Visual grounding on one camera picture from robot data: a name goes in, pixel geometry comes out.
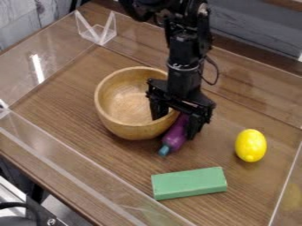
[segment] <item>green block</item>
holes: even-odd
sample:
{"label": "green block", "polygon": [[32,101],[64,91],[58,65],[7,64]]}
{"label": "green block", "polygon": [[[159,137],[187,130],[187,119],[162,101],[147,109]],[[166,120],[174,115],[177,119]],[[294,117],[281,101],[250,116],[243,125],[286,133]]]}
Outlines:
{"label": "green block", "polygon": [[157,200],[225,192],[227,181],[221,167],[195,169],[151,176]]}

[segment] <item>yellow lemon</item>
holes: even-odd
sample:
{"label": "yellow lemon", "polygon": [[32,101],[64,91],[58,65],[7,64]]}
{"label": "yellow lemon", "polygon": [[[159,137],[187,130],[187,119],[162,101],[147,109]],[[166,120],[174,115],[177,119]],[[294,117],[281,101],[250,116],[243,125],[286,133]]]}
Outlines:
{"label": "yellow lemon", "polygon": [[237,136],[235,150],[238,157],[243,161],[259,161],[267,151],[267,141],[265,135],[253,129],[243,130]]}

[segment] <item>wooden bowl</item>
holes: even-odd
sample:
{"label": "wooden bowl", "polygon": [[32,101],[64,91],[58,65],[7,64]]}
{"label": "wooden bowl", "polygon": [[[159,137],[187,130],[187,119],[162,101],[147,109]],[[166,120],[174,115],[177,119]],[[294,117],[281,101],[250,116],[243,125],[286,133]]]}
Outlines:
{"label": "wooden bowl", "polygon": [[178,112],[153,120],[146,98],[147,79],[166,79],[166,72],[149,67],[124,68],[99,83],[95,104],[106,128],[120,138],[153,139],[177,120]]}

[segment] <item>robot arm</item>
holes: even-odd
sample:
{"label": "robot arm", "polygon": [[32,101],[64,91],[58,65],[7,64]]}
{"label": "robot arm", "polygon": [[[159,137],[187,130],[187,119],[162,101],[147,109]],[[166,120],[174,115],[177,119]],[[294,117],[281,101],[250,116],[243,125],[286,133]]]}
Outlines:
{"label": "robot arm", "polygon": [[205,123],[210,123],[217,106],[201,91],[206,53],[213,43],[207,1],[119,0],[119,2],[132,19],[141,22],[157,17],[162,10],[169,11],[163,18],[170,48],[167,80],[150,79],[146,96],[154,119],[165,116],[169,108],[189,115],[186,137],[193,139]]}

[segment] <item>bowl rim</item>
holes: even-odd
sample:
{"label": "bowl rim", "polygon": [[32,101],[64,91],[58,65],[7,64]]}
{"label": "bowl rim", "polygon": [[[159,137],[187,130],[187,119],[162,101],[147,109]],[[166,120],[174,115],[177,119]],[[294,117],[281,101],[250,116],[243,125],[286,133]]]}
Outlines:
{"label": "bowl rim", "polygon": [[102,114],[102,116],[111,122],[116,123],[116,124],[122,124],[122,125],[126,125],[126,126],[131,126],[131,127],[142,127],[142,126],[150,126],[150,125],[154,125],[154,124],[158,124],[161,123],[162,121],[165,121],[166,119],[169,119],[171,116],[174,116],[177,114],[177,111],[174,109],[171,109],[171,111],[167,113],[166,116],[161,117],[158,120],[154,120],[146,124],[139,124],[139,123],[135,123],[135,124],[127,124],[119,120],[116,120],[114,117],[111,117],[106,111],[103,110],[100,104],[99,104],[99,91],[100,91],[100,88],[102,86],[104,85],[104,83],[112,78],[115,77],[115,75],[120,72],[126,72],[126,71],[130,71],[130,70],[134,70],[134,69],[143,69],[143,70],[150,70],[150,71],[154,71],[154,72],[161,72],[163,75],[166,75],[166,72],[161,69],[157,69],[157,68],[153,68],[153,67],[146,67],[146,66],[134,66],[134,67],[127,67],[127,68],[123,68],[120,70],[116,70],[114,71],[108,76],[106,76],[106,78],[100,81],[100,83],[98,84],[96,86],[96,90],[95,90],[95,106],[96,106],[96,110],[99,111],[99,113]]}

